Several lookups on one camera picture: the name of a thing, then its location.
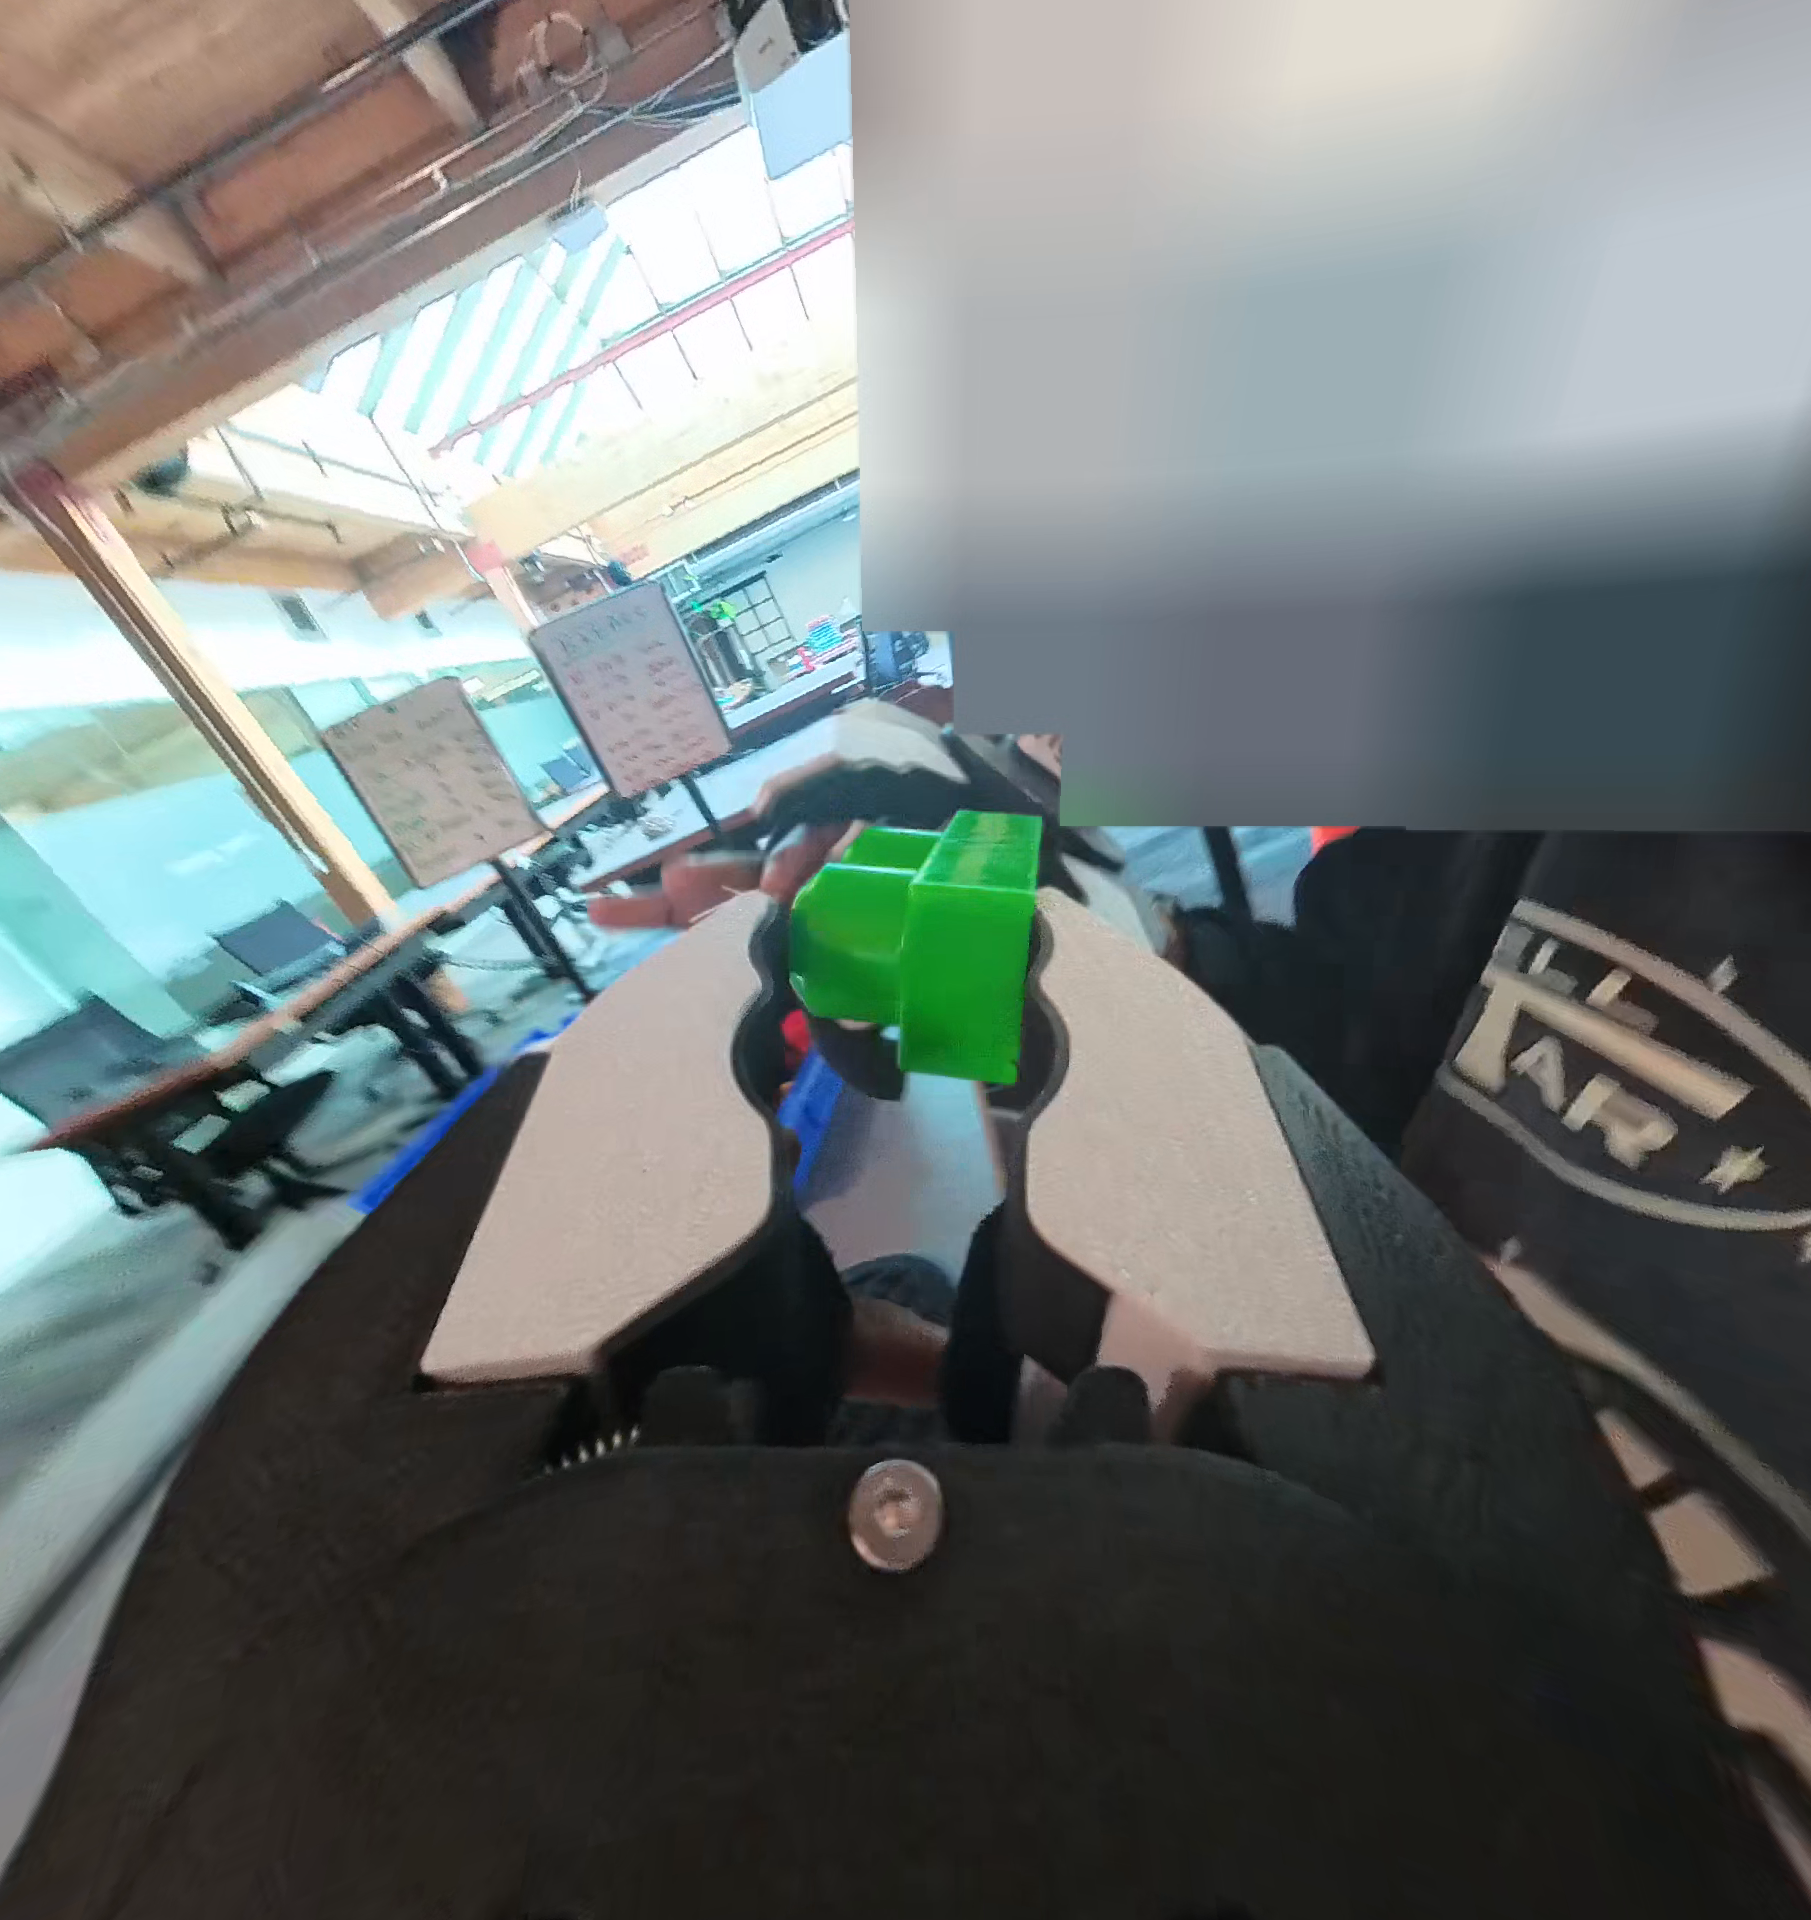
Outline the rolling whiteboard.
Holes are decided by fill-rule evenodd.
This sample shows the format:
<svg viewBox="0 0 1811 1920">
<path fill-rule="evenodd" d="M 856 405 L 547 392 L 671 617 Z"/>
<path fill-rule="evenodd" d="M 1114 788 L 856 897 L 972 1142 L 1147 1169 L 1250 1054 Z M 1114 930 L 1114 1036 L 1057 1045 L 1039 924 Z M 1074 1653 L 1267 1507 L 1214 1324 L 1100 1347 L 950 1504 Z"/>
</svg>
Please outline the rolling whiteboard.
<svg viewBox="0 0 1811 1920">
<path fill-rule="evenodd" d="M 416 888 L 548 835 L 460 680 L 369 703 L 320 744 Z"/>
<path fill-rule="evenodd" d="M 534 627 L 529 647 L 605 788 L 626 802 L 732 756 L 663 581 L 639 581 Z"/>
</svg>

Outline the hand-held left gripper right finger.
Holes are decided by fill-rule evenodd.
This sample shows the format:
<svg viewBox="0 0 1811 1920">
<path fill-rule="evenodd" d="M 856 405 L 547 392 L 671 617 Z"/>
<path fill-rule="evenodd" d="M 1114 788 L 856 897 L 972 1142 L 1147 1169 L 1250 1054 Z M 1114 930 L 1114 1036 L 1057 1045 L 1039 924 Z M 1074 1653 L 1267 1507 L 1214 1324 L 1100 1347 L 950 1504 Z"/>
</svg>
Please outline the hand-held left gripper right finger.
<svg viewBox="0 0 1811 1920">
<path fill-rule="evenodd" d="M 1039 894 L 1062 1072 L 1023 1131 L 1039 1274 L 1014 1341 L 1059 1380 L 1367 1380 L 1373 1340 L 1238 1027 L 1087 908 Z"/>
</svg>

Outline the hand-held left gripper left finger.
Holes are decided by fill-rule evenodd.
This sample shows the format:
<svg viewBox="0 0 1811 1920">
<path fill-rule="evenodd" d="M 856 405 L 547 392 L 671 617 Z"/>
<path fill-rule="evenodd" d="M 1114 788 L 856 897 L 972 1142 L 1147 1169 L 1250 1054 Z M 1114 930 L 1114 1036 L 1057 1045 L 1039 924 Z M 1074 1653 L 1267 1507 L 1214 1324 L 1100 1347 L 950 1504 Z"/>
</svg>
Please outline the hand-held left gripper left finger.
<svg viewBox="0 0 1811 1920">
<path fill-rule="evenodd" d="M 741 894 L 548 1045 L 417 1361 L 431 1385 L 599 1376 L 772 1228 L 787 994 L 778 908 Z"/>
</svg>

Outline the blue storage bin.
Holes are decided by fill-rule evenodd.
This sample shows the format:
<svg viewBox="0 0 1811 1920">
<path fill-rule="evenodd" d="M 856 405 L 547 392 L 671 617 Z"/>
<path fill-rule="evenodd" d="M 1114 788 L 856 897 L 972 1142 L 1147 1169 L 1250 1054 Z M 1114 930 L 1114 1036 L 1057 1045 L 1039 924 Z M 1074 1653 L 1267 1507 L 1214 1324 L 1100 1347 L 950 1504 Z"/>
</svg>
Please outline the blue storage bin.
<svg viewBox="0 0 1811 1920">
<path fill-rule="evenodd" d="M 568 1016 L 562 1027 L 534 1033 L 534 1039 L 516 1045 L 505 1066 L 487 1069 L 468 1093 L 453 1098 L 440 1119 L 434 1119 L 410 1146 L 404 1146 L 389 1161 L 389 1166 L 372 1173 L 363 1186 L 349 1195 L 352 1210 L 358 1216 L 372 1215 L 411 1175 L 411 1169 L 422 1166 L 437 1151 L 437 1146 L 460 1127 L 462 1115 L 490 1096 L 490 1090 L 507 1073 L 507 1069 L 548 1054 L 574 1022 L 577 1016 Z M 805 1011 L 792 1009 L 783 1016 L 778 1045 L 784 1081 L 775 1119 L 778 1127 L 792 1139 L 798 1139 L 798 1166 L 792 1186 L 793 1195 L 804 1195 L 841 1103 L 844 1081 L 815 1054 Z"/>
</svg>

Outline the green toy block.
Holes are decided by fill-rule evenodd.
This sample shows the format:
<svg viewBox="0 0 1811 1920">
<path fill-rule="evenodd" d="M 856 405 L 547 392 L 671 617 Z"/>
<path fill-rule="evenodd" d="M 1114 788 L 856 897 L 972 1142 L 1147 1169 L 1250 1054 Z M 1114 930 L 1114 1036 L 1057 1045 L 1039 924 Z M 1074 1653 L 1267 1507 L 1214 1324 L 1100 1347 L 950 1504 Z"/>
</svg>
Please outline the green toy block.
<svg viewBox="0 0 1811 1920">
<path fill-rule="evenodd" d="M 1018 1081 L 1041 823 L 959 812 L 939 832 L 866 830 L 799 885 L 792 988 L 815 1051 L 866 1098 L 906 1078 Z"/>
</svg>

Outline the person's right hand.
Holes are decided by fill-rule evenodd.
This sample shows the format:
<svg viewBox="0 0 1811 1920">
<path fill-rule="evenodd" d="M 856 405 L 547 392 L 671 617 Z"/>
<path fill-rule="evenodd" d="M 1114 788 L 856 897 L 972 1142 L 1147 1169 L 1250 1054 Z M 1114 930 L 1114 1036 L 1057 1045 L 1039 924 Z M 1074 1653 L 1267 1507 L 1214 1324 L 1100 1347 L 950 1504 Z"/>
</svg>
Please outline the person's right hand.
<svg viewBox="0 0 1811 1920">
<path fill-rule="evenodd" d="M 738 848 L 716 838 L 660 864 L 653 885 L 629 894 L 590 894 L 584 918 L 596 930 L 687 930 L 732 900 L 762 894 L 792 908 L 804 885 L 856 835 L 848 817 L 830 817 L 830 785 L 844 762 L 820 756 L 775 776 L 738 821 Z"/>
</svg>

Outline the wooden support post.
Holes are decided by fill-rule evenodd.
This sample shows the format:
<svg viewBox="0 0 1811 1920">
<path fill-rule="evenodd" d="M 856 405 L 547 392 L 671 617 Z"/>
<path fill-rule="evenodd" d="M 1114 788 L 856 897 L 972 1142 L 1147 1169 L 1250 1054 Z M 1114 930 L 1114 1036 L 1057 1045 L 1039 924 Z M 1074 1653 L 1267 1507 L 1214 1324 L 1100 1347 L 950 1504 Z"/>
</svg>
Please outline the wooden support post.
<svg viewBox="0 0 1811 1920">
<path fill-rule="evenodd" d="M 174 708 L 241 785 L 253 812 L 299 853 L 349 924 L 392 924 L 396 903 L 349 835 L 293 772 L 262 723 L 205 659 L 174 607 L 110 522 L 101 499 L 49 462 L 5 481 L 8 514 L 26 526 L 107 614 Z"/>
</svg>

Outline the white ceiling projector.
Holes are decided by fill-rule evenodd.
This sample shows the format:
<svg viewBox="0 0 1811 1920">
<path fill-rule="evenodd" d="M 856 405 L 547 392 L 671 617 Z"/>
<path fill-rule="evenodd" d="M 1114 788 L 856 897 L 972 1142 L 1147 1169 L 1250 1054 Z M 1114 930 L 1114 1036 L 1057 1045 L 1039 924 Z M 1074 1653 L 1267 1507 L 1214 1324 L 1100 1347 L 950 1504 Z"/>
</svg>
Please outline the white ceiling projector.
<svg viewBox="0 0 1811 1920">
<path fill-rule="evenodd" d="M 771 179 L 850 140 L 848 4 L 726 4 L 726 21 Z"/>
</svg>

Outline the black printed shirt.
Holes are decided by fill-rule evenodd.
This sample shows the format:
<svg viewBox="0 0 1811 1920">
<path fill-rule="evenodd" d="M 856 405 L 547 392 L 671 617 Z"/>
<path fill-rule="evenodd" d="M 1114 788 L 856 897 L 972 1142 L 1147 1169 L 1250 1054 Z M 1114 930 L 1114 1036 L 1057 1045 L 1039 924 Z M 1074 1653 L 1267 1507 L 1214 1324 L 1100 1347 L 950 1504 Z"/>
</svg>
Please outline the black printed shirt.
<svg viewBox="0 0 1811 1920">
<path fill-rule="evenodd" d="M 1166 955 L 1569 1361 L 1811 1899 L 1811 832 L 1347 830 Z"/>
</svg>

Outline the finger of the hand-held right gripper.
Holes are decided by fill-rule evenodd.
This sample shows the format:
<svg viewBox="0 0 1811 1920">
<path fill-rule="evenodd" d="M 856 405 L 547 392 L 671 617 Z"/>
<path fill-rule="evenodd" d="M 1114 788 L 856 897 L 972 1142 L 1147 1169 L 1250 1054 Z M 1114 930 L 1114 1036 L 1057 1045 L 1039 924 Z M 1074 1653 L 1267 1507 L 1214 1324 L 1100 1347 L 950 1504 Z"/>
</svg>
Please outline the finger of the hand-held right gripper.
<svg viewBox="0 0 1811 1920">
<path fill-rule="evenodd" d="M 965 785 L 968 769 L 924 717 L 895 703 L 850 703 L 830 720 L 830 756 L 848 769 L 930 776 Z"/>
</svg>

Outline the wood edged office desk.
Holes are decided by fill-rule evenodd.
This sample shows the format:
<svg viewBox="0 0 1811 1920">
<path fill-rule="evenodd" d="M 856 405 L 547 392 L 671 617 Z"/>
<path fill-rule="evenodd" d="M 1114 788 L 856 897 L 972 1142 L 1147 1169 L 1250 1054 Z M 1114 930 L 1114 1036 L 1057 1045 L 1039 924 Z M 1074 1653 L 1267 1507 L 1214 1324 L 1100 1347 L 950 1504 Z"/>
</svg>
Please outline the wood edged office desk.
<svg viewBox="0 0 1811 1920">
<path fill-rule="evenodd" d="M 487 881 L 462 897 L 368 937 L 289 996 L 262 996 L 247 1022 L 198 1055 L 89 1096 L 16 1155 L 70 1155 L 113 1195 L 187 1209 L 228 1249 L 246 1249 L 271 1210 L 341 1195 L 293 1149 L 322 1096 L 305 1098 L 271 1082 L 268 1073 L 286 1060 L 355 1027 L 372 1027 L 443 1103 L 487 1073 L 474 1040 L 431 988 L 440 973 L 462 967 L 443 942 L 492 911 L 507 918 L 532 973 L 568 988 L 580 1003 L 593 996 L 581 957 L 540 911 L 532 870 L 495 860 Z"/>
</svg>

